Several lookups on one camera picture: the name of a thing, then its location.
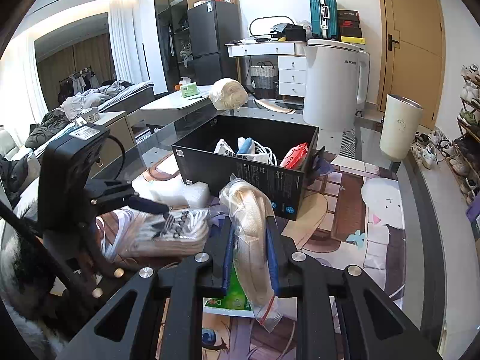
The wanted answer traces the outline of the black bag on desk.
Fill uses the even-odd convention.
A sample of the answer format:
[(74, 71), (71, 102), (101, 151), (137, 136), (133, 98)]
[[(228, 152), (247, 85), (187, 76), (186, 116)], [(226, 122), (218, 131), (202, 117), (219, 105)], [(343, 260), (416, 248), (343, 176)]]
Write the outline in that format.
[(285, 41), (307, 41), (306, 30), (301, 25), (280, 23), (275, 24), (271, 30), (272, 37)]

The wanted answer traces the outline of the bed with grey bedding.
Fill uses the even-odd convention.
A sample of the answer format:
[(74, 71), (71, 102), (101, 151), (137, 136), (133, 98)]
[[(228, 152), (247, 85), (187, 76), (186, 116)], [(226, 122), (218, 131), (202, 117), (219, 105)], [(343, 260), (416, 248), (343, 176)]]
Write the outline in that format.
[(110, 85), (91, 88), (83, 93), (69, 96), (60, 106), (43, 116), (41, 123), (32, 130), (24, 145), (36, 150), (73, 122), (85, 109), (97, 108), (99, 112), (103, 112), (109, 106), (125, 102), (127, 98), (142, 92), (143, 89), (153, 87), (154, 83), (150, 80), (138, 84), (132, 84), (127, 80), (116, 80)]

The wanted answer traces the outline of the red white snack packet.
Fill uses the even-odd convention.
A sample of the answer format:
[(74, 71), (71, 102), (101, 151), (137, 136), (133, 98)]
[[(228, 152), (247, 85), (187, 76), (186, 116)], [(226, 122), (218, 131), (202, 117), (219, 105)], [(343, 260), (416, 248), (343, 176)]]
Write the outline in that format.
[(308, 144), (302, 143), (291, 148), (280, 163), (280, 167), (299, 170), (308, 154)]

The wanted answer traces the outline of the stacked shoe boxes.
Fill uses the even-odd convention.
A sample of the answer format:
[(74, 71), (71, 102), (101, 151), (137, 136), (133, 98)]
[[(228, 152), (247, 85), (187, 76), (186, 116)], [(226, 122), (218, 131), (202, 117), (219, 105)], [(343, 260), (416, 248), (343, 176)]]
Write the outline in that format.
[(360, 27), (360, 15), (357, 10), (337, 10), (337, 23), (340, 40), (346, 43), (365, 45), (366, 40)]

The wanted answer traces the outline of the white blue plush toy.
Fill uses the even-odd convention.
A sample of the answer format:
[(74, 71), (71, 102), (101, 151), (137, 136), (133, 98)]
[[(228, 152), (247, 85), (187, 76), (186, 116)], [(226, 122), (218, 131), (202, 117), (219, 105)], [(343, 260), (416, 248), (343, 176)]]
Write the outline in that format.
[(238, 155), (254, 155), (256, 153), (256, 144), (251, 137), (238, 138)]

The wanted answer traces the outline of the white drawer desk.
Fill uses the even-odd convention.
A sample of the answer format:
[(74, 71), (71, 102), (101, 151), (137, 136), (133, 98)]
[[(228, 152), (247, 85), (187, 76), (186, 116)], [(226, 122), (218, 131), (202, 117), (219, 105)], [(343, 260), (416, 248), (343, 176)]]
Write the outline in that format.
[[(238, 68), (246, 73), (238, 73), (245, 84), (257, 95), (267, 98), (287, 96), (303, 98), (306, 88), (306, 57), (303, 41), (261, 41), (256, 43), (230, 43), (226, 45), (229, 57), (234, 57)], [(273, 89), (254, 89), (251, 85), (249, 67), (260, 61), (270, 61), (277, 67), (278, 80)]]

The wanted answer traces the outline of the oval vanity mirror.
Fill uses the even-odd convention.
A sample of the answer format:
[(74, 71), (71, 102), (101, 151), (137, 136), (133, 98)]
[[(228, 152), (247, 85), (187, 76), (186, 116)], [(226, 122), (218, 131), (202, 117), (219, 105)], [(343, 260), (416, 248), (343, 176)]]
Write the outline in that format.
[(294, 28), (295, 22), (288, 16), (263, 16), (250, 22), (248, 33), (256, 41), (271, 41), (285, 38), (284, 32)]

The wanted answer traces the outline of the green tissue box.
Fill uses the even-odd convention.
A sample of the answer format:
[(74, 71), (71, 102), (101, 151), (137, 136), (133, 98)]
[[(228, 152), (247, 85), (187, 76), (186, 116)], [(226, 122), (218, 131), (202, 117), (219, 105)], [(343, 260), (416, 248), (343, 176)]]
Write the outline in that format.
[(184, 82), (181, 84), (180, 92), (183, 98), (192, 98), (199, 94), (199, 89), (195, 82)]

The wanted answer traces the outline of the white low side table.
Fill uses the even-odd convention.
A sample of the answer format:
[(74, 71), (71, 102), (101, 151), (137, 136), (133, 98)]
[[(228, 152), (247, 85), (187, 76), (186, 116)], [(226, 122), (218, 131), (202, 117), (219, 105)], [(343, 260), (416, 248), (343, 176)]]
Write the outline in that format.
[(181, 91), (160, 97), (140, 109), (142, 120), (146, 125), (168, 125), (205, 105), (211, 105), (211, 88), (211, 85), (201, 85), (199, 93), (192, 97), (182, 97)]

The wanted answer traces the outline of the green contents plastic bag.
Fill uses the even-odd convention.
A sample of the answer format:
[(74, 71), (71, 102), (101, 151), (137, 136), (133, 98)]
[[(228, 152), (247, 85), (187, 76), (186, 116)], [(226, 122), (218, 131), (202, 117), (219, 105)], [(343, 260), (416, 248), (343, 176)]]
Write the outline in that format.
[(222, 298), (205, 298), (203, 311), (233, 317), (254, 317), (234, 268), (231, 269), (227, 294)]

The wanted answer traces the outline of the tan wooden door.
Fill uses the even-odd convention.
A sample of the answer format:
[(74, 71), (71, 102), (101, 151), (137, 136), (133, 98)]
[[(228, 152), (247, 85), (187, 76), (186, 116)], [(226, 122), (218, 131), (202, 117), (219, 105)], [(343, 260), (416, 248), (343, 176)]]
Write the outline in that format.
[(386, 96), (400, 95), (423, 108), (421, 125), (438, 116), (445, 69), (445, 34), (440, 0), (380, 0), (382, 64), (378, 109)]

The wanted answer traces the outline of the cream yarn bundle in plastic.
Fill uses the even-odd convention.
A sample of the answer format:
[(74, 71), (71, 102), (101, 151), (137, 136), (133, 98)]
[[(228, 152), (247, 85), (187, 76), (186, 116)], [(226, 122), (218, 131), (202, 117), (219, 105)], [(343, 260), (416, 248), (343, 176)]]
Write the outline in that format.
[(222, 78), (210, 88), (209, 98), (216, 110), (234, 110), (247, 102), (248, 93), (237, 80)]

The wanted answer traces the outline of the cream cylindrical bin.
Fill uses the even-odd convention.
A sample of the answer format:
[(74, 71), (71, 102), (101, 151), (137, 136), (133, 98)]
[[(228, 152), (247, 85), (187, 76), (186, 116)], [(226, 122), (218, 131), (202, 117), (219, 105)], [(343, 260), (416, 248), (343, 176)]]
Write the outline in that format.
[(417, 102), (395, 94), (387, 95), (379, 148), (392, 162), (401, 162), (407, 156), (422, 113), (423, 108)]

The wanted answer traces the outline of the black refrigerator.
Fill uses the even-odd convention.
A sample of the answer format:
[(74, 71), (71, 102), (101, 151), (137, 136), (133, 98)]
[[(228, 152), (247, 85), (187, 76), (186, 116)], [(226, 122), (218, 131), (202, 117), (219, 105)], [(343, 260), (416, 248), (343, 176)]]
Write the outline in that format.
[(187, 15), (197, 84), (210, 86), (221, 78), (235, 79), (236, 62), (226, 45), (241, 39), (239, 7), (211, 0), (187, 10)]

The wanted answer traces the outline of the adidas bag of laces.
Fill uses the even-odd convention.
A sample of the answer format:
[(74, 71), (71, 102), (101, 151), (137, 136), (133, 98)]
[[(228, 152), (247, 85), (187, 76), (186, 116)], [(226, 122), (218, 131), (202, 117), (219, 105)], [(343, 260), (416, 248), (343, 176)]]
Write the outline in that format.
[(207, 209), (149, 214), (124, 207), (95, 219), (97, 244), (110, 262), (185, 257), (203, 250), (208, 219)]

